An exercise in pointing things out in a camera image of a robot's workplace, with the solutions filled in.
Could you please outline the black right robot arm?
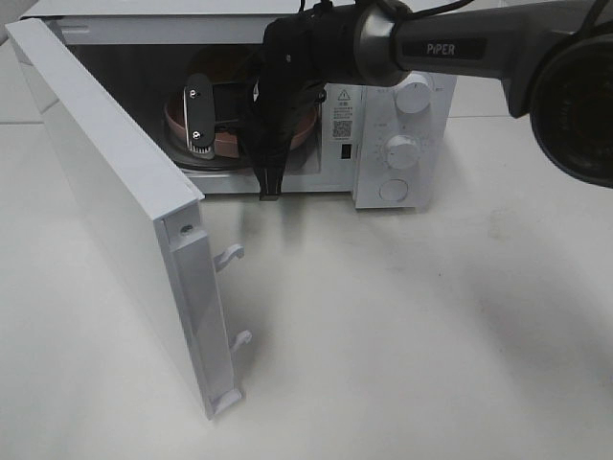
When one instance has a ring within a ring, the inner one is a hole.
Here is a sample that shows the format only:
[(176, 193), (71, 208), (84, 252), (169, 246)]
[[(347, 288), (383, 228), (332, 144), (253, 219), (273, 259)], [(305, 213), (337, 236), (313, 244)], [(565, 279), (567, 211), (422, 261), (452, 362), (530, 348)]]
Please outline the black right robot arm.
[(269, 23), (261, 66), (241, 88), (236, 133), (260, 197), (282, 191), (296, 126), (329, 83), (391, 87), (414, 71), (500, 81), (564, 173), (612, 184), (612, 5), (548, 1), (412, 11), (399, 1), (316, 3)]

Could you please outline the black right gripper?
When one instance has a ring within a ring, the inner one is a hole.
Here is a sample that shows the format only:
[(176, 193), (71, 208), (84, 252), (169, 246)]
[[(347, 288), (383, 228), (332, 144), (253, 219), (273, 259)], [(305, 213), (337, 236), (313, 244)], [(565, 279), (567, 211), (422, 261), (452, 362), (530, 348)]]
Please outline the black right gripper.
[(260, 201), (276, 201), (298, 124), (323, 100), (325, 83), (276, 73), (245, 82), (215, 83), (216, 133), (237, 136), (260, 185)]

